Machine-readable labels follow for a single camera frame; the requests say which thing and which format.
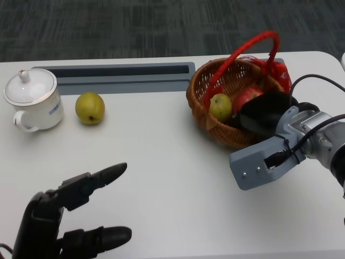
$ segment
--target red plastic bag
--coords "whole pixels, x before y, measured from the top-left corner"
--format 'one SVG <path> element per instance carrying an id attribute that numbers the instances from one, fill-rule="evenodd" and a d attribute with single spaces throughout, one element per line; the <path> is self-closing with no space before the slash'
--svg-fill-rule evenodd
<path id="1" fill-rule="evenodd" d="M 239 59 L 250 61 L 255 65 L 261 67 L 261 69 L 267 65 L 267 62 L 253 56 L 244 56 L 240 57 Z M 290 92 L 292 82 L 290 79 L 290 75 L 287 72 L 287 67 L 284 63 L 274 61 L 271 67 L 271 76 L 281 85 L 286 93 Z"/>

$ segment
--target white mug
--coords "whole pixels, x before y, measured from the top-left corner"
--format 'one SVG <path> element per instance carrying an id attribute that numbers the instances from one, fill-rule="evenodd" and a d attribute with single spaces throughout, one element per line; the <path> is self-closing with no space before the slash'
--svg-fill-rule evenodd
<path id="1" fill-rule="evenodd" d="M 26 132 L 51 128 L 64 115 L 57 79 L 47 70 L 20 71 L 7 84 L 4 97 L 16 110 L 13 123 Z"/>

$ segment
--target basket handle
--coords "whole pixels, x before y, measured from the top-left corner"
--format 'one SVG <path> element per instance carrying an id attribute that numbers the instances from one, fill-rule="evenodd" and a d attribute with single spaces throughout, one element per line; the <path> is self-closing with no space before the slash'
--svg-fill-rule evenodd
<path id="1" fill-rule="evenodd" d="M 248 42 L 243 44 L 241 47 L 239 47 L 235 52 L 229 56 L 229 58 L 219 67 L 218 71 L 213 75 L 213 77 L 210 80 L 209 86 L 206 90 L 206 93 L 204 95 L 204 105 L 206 110 L 210 108 L 211 104 L 211 98 L 217 94 L 222 93 L 223 89 L 221 86 L 216 86 L 217 81 L 221 78 L 221 76 L 224 74 L 224 72 L 227 70 L 227 68 L 236 60 L 236 58 L 242 54 L 244 51 L 250 49 L 253 45 L 257 44 L 258 42 L 272 38 L 273 39 L 273 48 L 270 52 L 270 57 L 268 61 L 266 62 L 266 65 L 264 65 L 261 69 L 263 71 L 263 75 L 267 76 L 268 73 L 271 71 L 274 57 L 278 52 L 279 45 L 280 45 L 280 39 L 279 35 L 275 31 L 265 31 L 262 34 L 259 34 L 255 36 L 254 38 L 250 39 Z"/>

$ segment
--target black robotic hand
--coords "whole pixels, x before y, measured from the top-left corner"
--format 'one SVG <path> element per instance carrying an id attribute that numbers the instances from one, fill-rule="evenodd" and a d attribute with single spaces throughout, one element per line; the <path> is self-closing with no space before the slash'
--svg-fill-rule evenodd
<path id="1" fill-rule="evenodd" d="M 57 190 L 37 193 L 29 202 L 20 224 L 13 259 L 95 258 L 127 243 L 132 237 L 127 227 L 111 227 L 66 232 L 57 240 L 64 207 L 74 210 L 89 201 L 89 196 L 127 169 L 126 163 L 108 167 L 94 174 L 85 173 L 68 179 Z"/>

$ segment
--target mug handle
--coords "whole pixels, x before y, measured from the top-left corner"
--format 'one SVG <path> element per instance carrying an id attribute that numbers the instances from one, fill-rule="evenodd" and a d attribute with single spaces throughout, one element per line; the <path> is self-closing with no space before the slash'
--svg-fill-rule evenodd
<path id="1" fill-rule="evenodd" d="M 18 126 L 19 128 L 21 128 L 23 131 L 26 132 L 34 132 L 39 130 L 38 127 L 29 127 L 27 125 L 23 125 L 22 123 L 22 116 L 26 113 L 26 111 L 18 111 L 16 112 L 14 118 L 13 118 L 13 123 L 14 125 Z"/>

